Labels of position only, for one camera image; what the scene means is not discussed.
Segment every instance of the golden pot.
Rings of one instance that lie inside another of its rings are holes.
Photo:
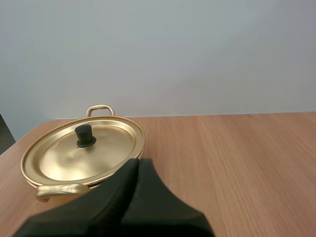
[[[92,117],[98,109],[108,109],[111,115]],[[130,158],[140,158],[144,145],[145,134],[137,123],[115,116],[108,105],[96,105],[88,109],[86,118],[34,142],[22,157],[21,171],[37,189],[38,200],[73,198],[97,187]]]

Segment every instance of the pot handle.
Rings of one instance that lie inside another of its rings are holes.
[[[37,188],[36,198],[42,202],[48,202],[53,196],[83,195],[90,191],[90,188],[83,184],[57,184],[41,185]]]
[[[111,116],[115,116],[113,109],[108,105],[94,105],[87,110],[86,117],[91,117],[92,111],[107,109],[110,111]]]

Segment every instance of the gold lid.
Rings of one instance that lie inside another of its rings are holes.
[[[97,109],[108,109],[111,116],[91,117]],[[84,124],[92,127],[96,141],[79,147],[75,129]],[[115,116],[107,105],[97,105],[88,109],[86,118],[60,126],[32,144],[23,155],[21,170],[34,187],[69,182],[93,186],[130,158],[139,158],[144,145],[145,134],[138,124]]]

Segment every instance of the wood grain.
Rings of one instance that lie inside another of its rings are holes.
[[[133,118],[143,157],[205,213],[217,237],[316,236],[316,113]],[[70,120],[34,128],[0,156],[0,233],[55,206],[35,200],[20,172],[25,150]]]

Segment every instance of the white wall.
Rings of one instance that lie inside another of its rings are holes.
[[[121,116],[316,110],[314,0],[2,0],[0,113],[15,139]]]

